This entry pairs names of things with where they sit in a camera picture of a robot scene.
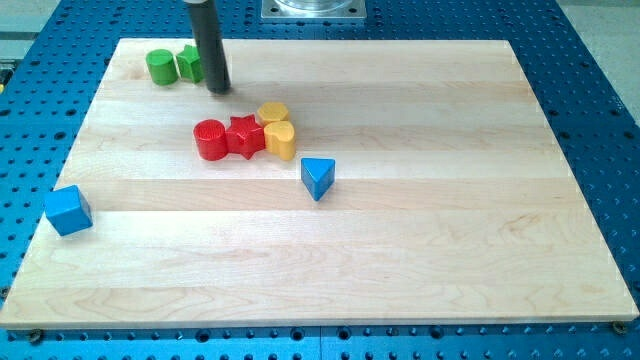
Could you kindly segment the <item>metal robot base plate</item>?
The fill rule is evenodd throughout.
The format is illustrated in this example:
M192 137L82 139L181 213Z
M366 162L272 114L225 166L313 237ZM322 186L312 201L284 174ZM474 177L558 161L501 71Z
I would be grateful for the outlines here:
M367 17L365 0L262 0L261 17L269 20L360 20Z

